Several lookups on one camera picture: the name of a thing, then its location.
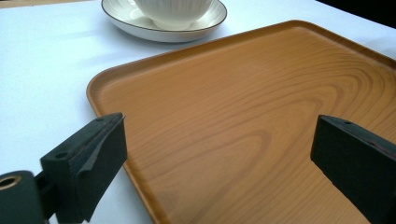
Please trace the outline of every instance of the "screw hole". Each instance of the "screw hole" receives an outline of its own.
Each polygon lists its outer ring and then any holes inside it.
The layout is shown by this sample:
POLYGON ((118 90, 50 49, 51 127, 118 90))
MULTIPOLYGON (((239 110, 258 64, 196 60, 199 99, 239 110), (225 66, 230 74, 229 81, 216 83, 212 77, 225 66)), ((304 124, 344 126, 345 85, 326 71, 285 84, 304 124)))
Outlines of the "screw hole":
POLYGON ((21 177, 18 175, 7 176, 5 178, 0 179, 0 190, 9 189, 15 186, 18 182, 20 182, 21 177))
POLYGON ((56 154, 55 158, 56 159, 61 159, 61 158, 64 158, 65 156, 67 156, 67 153, 66 152, 61 152, 61 153, 56 154))

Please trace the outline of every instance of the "white cup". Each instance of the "white cup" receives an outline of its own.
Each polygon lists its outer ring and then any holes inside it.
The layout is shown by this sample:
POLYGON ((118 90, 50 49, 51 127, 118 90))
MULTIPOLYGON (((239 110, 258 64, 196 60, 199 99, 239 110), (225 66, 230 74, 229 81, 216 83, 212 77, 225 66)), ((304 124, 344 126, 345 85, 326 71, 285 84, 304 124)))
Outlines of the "white cup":
POLYGON ((182 31, 205 15, 213 0, 134 0, 161 29, 182 31))

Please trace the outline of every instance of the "cup base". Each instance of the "cup base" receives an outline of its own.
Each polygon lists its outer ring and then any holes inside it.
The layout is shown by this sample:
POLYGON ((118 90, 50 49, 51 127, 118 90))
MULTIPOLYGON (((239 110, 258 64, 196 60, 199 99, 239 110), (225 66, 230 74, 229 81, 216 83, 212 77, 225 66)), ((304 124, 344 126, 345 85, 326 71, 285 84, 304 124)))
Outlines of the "cup base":
POLYGON ((190 22, 180 23, 178 25, 169 25, 169 24, 162 23, 160 21, 153 21, 153 22, 158 28, 161 28, 166 31, 183 31, 191 26, 190 22))

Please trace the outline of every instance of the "orange tray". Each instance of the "orange tray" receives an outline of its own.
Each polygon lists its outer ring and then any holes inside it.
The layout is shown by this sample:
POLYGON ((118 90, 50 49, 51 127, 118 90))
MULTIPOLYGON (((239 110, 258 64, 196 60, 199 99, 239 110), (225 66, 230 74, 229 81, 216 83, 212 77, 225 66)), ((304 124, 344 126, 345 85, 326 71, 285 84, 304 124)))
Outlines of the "orange tray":
POLYGON ((396 62, 305 21, 109 68, 87 94, 125 115, 154 223, 368 223, 310 160, 318 115, 396 142, 396 62))

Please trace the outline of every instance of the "saucer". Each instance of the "saucer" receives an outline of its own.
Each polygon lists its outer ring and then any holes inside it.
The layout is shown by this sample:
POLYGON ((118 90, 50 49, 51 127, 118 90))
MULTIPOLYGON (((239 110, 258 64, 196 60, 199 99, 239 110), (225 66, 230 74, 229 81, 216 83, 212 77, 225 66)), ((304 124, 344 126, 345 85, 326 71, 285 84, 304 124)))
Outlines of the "saucer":
POLYGON ((110 21, 130 35, 158 42, 187 42, 209 35, 227 17, 227 8, 214 0, 206 14, 183 31, 158 28, 137 7, 134 0, 102 0, 102 9, 110 21))

